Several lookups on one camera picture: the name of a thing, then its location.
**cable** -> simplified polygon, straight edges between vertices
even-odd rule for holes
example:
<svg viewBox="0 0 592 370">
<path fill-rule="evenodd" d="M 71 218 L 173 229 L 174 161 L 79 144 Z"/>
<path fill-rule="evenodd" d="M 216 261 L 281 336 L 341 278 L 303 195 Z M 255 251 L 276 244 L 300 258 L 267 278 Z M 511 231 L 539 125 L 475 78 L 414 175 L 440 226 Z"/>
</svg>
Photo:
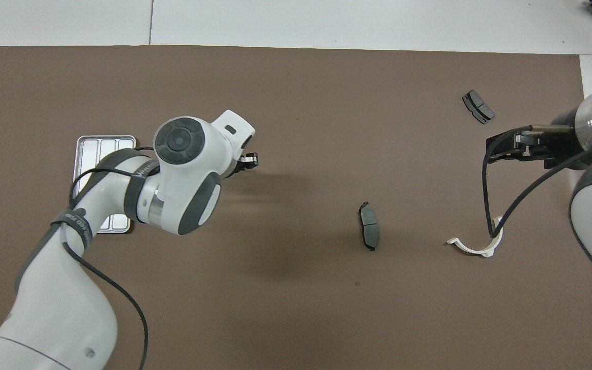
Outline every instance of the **cable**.
<svg viewBox="0 0 592 370">
<path fill-rule="evenodd" d="M 86 269 L 89 269 L 93 274 L 96 274 L 102 280 L 106 281 L 111 286 L 116 288 L 118 290 L 118 292 L 122 293 L 122 295 L 124 295 L 125 298 L 127 298 L 127 300 L 129 300 L 129 302 L 136 309 L 136 312 L 138 313 L 139 318 L 141 318 L 141 323 L 143 323 L 143 356 L 141 356 L 141 364 L 138 367 L 139 370 L 143 370 L 143 366 L 145 366 L 145 357 L 147 356 L 148 333 L 147 333 L 147 321 L 145 320 L 145 315 L 143 314 L 143 310 L 141 309 L 141 306 L 139 306 L 138 303 L 136 303 L 136 300 L 134 300 L 134 298 L 132 298 L 132 295 L 129 294 L 126 290 L 124 290 L 124 288 L 122 288 L 122 286 L 120 286 L 120 284 L 116 283 L 115 281 L 113 281 L 113 279 L 106 276 L 106 274 L 104 274 L 104 272 L 96 269 L 96 267 L 92 266 L 89 262 L 87 262 L 86 260 L 81 258 L 79 255 L 77 255 L 77 253 L 75 253 L 75 251 L 72 250 L 72 248 L 70 248 L 70 246 L 68 245 L 68 242 L 67 242 L 67 237 L 65 235 L 64 225 L 61 225 L 61 239 L 63 242 L 63 249 L 66 252 L 68 252 L 70 257 L 74 258 L 76 260 L 76 262 L 80 263 Z"/>
<path fill-rule="evenodd" d="M 484 157 L 483 174 L 482 174 L 483 175 L 482 180 L 483 180 L 483 185 L 484 185 L 484 206 L 486 208 L 486 221 L 488 224 L 488 232 L 490 234 L 490 237 L 493 239 L 495 237 L 497 237 L 497 235 L 500 233 L 500 230 L 502 229 L 502 227 L 504 227 L 506 220 L 508 219 L 510 214 L 513 213 L 513 211 L 515 210 L 517 205 L 520 204 L 522 199 L 524 199 L 526 196 L 528 196 L 529 193 L 531 193 L 533 191 L 533 189 L 536 189 L 536 187 L 538 187 L 538 185 L 543 183 L 543 181 L 556 175 L 556 173 L 559 173 L 562 169 L 565 169 L 566 167 L 570 166 L 571 164 L 574 164 L 575 162 L 583 161 L 583 159 L 586 159 L 586 158 L 592 156 L 592 148 L 590 148 L 589 150 L 586 150 L 585 152 L 581 152 L 579 154 L 573 155 L 572 157 L 569 157 L 565 161 L 557 164 L 557 166 L 555 166 L 554 168 L 547 171 L 547 173 L 545 173 L 543 176 L 540 176 L 538 179 L 536 179 L 536 181 L 531 183 L 531 185 L 529 185 L 522 193 L 520 193 L 519 196 L 517 196 L 517 198 L 515 198 L 513 203 L 510 206 L 508 206 L 506 212 L 502 216 L 501 221 L 498 223 L 498 225 L 496 225 L 495 229 L 493 229 L 492 222 L 491 222 L 492 218 L 490 216 L 490 208 L 488 205 L 488 187 L 487 187 L 487 179 L 486 179 L 487 159 L 489 159 L 490 155 L 492 154 L 492 150 L 494 150 L 496 145 L 499 144 L 498 141 L 501 142 L 504 140 L 503 137 L 505 137 L 507 135 L 512 135 L 514 133 L 517 133 L 518 131 L 520 131 L 520 133 L 521 133 L 523 131 L 523 129 L 524 129 L 524 131 L 527 131 L 527 129 L 525 129 L 525 128 L 527 128 L 527 127 L 515 128 L 515 129 L 512 129 L 511 131 L 507 131 L 506 133 L 503 133 L 486 150 L 486 156 Z"/>
<path fill-rule="evenodd" d="M 74 181 L 72 181 L 72 185 L 70 186 L 70 194 L 68 195 L 68 204 L 70 205 L 70 208 L 75 208 L 76 204 L 74 204 L 73 202 L 75 201 L 75 196 L 73 195 L 75 193 L 75 187 L 77 186 L 77 182 L 79 182 L 79 180 L 82 179 L 82 177 L 84 177 L 85 175 L 88 175 L 89 173 L 100 173 L 100 172 L 110 172 L 110 173 L 117 173 L 119 175 L 125 175 L 125 176 L 133 176 L 133 173 L 129 173 L 127 171 L 123 171 L 123 170 L 118 170 L 118 169 L 89 169 L 87 171 L 84 171 L 84 173 L 80 174 L 79 176 L 77 176 L 77 178 L 75 178 Z"/>
</svg>

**white curved plastic part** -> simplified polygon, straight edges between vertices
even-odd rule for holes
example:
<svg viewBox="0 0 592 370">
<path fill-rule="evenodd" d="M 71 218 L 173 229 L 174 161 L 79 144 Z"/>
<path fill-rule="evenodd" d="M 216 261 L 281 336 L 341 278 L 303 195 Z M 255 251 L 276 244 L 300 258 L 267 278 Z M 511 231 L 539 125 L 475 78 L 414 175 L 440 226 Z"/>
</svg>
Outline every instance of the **white curved plastic part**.
<svg viewBox="0 0 592 370">
<path fill-rule="evenodd" d="M 501 218 L 502 218 L 502 216 L 498 216 L 498 217 L 493 218 L 493 227 L 495 227 L 495 225 L 498 225 L 498 223 L 500 223 Z M 486 246 L 482 250 L 472 250 L 470 248 L 467 248 L 467 246 L 465 246 L 465 244 L 463 244 L 463 242 L 461 242 L 460 239 L 458 239 L 458 237 L 452 237 L 451 239 L 449 239 L 447 241 L 447 244 L 454 244 L 455 246 L 457 246 L 461 250 L 466 251 L 467 253 L 480 254 L 480 255 L 483 255 L 484 257 L 492 257 L 495 254 L 495 248 L 497 248 L 497 246 L 500 245 L 500 243 L 501 243 L 501 238 L 502 238 L 503 234 L 504 234 L 504 228 L 502 227 L 499 231 L 499 234 L 493 239 L 493 241 L 491 241 L 490 244 L 488 244 L 488 246 Z"/>
</svg>

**gray strap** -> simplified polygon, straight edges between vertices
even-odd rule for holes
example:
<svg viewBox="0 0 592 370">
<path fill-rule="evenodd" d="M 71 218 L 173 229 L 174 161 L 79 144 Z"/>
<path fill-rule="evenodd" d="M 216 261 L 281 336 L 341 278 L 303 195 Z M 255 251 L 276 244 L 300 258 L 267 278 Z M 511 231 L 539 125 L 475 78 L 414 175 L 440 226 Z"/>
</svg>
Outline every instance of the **gray strap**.
<svg viewBox="0 0 592 370">
<path fill-rule="evenodd" d="M 131 220 L 143 223 L 138 219 L 136 207 L 138 205 L 138 198 L 141 196 L 141 190 L 147 177 L 154 174 L 155 169 L 159 167 L 159 161 L 153 159 L 145 162 L 141 167 L 134 171 L 134 175 L 129 179 L 127 190 L 125 191 L 124 210 L 125 215 Z"/>
<path fill-rule="evenodd" d="M 84 243 L 84 250 L 88 248 L 90 242 L 93 240 L 93 232 L 90 224 L 84 218 L 85 214 L 86 211 L 83 208 L 65 209 L 52 221 L 52 224 L 64 223 L 73 228 L 79 234 L 79 237 L 81 237 Z"/>
</svg>

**silver compartment tray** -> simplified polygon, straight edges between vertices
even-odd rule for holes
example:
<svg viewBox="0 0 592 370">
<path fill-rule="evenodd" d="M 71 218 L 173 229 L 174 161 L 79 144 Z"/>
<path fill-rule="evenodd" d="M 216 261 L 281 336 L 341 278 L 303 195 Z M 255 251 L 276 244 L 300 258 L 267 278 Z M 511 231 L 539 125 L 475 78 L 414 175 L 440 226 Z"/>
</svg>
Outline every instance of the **silver compartment tray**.
<svg viewBox="0 0 592 370">
<path fill-rule="evenodd" d="M 87 135 L 77 139 L 77 152 L 75 154 L 75 174 L 73 179 L 89 169 L 94 168 L 97 163 L 107 154 L 124 148 L 136 147 L 136 138 L 130 135 Z M 79 180 L 75 187 L 75 196 L 88 182 L 90 174 Z M 100 234 L 124 234 L 129 231 L 132 225 L 131 220 L 125 215 L 112 215 L 104 220 L 104 223 L 97 231 Z"/>
</svg>

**brown mat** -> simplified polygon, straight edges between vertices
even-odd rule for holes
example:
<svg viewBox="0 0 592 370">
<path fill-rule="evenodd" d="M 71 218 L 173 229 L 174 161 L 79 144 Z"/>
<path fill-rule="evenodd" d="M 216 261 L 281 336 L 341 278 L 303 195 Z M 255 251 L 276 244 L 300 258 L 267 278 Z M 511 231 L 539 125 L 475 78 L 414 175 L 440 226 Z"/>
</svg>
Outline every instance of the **brown mat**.
<svg viewBox="0 0 592 370">
<path fill-rule="evenodd" d="M 460 97 L 496 113 L 481 125 Z M 224 182 L 205 227 L 98 236 L 85 255 L 150 324 L 146 368 L 592 368 L 592 266 L 562 173 L 527 198 L 492 258 L 485 139 L 582 101 L 569 55 L 237 47 L 0 47 L 0 323 L 15 276 L 67 203 L 75 142 L 150 145 L 178 115 L 230 108 L 261 166 Z M 542 163 L 489 169 L 495 215 Z M 369 201 L 378 250 L 362 245 Z M 106 368 L 135 368 L 136 312 Z"/>
</svg>

